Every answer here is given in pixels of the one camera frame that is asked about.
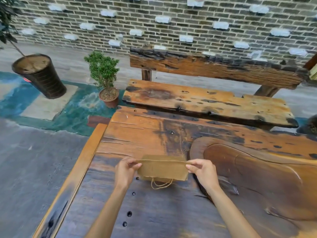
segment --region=kraft paper bag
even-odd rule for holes
[[[190,163],[182,156],[144,155],[138,162],[142,163],[138,175],[144,180],[169,183],[173,180],[185,181],[188,178],[185,165]]]

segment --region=terracotta pot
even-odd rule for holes
[[[102,100],[108,108],[115,108],[115,107],[117,107],[117,106],[118,106],[118,103],[119,103],[119,90],[118,90],[117,96],[116,96],[113,100],[109,100],[109,101],[103,100],[103,99],[101,98],[100,94],[101,94],[101,92],[102,92],[103,90],[101,90],[101,91],[99,92],[99,99]]]
[[[66,87],[58,77],[49,56],[33,54],[28,55],[27,58],[29,62],[24,57],[16,60],[12,64],[12,70],[21,75],[25,81],[30,82],[48,99],[59,98],[66,93]],[[30,62],[36,61],[38,63],[41,60],[46,60],[46,64],[42,65],[38,70],[29,71],[25,69],[29,66]]]

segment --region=person's left hand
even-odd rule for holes
[[[134,158],[122,159],[115,168],[114,187],[128,189],[132,183],[134,173],[141,167]]]

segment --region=potted plant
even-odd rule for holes
[[[119,90],[113,86],[117,80],[116,68],[119,60],[105,57],[101,52],[93,51],[89,56],[84,57],[89,63],[90,76],[96,81],[95,85],[99,92],[99,98],[104,101],[108,108],[115,108],[119,103]]]
[[[12,70],[23,76],[24,80],[30,82],[45,97],[59,98],[66,93],[66,87],[59,79],[50,57],[44,54],[25,56],[14,44],[17,43],[17,40],[11,32],[18,33],[18,31],[12,25],[12,18],[22,14],[21,10],[16,7],[17,3],[17,0],[0,0],[0,41],[4,44],[10,42],[22,55],[12,64]]]

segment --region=green foliage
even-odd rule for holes
[[[101,52],[93,51],[89,56],[84,57],[89,63],[90,76],[96,80],[97,88],[110,89],[113,82],[117,80],[116,68],[119,60],[111,57],[105,57]]]
[[[7,40],[17,42],[10,31],[17,32],[12,17],[22,14],[21,10],[16,8],[18,0],[0,0],[0,41],[4,44]]]

